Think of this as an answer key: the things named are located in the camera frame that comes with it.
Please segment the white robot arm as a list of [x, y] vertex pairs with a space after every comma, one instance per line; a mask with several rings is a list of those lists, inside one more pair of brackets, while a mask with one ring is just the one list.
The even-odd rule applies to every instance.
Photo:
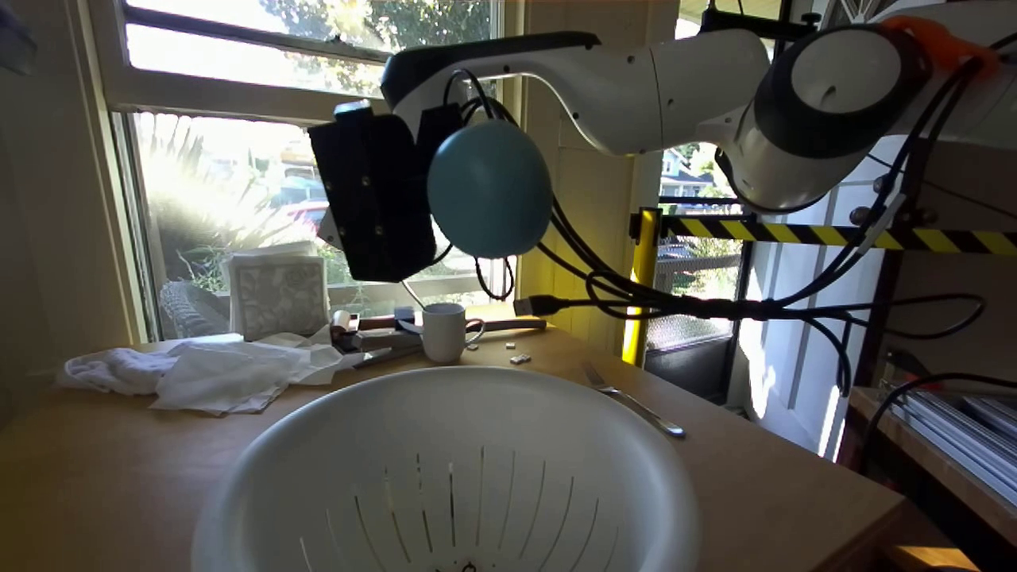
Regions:
[[1017, 0], [883, 11], [810, 32], [782, 54], [750, 29], [651, 47], [542, 32], [407, 47], [384, 64], [382, 95], [403, 121], [421, 121], [457, 73], [535, 78], [592, 148], [712, 144], [743, 204], [787, 213], [837, 187], [878, 140], [924, 129], [956, 73], [971, 80], [941, 135], [1009, 149], [1017, 129], [1014, 39]]

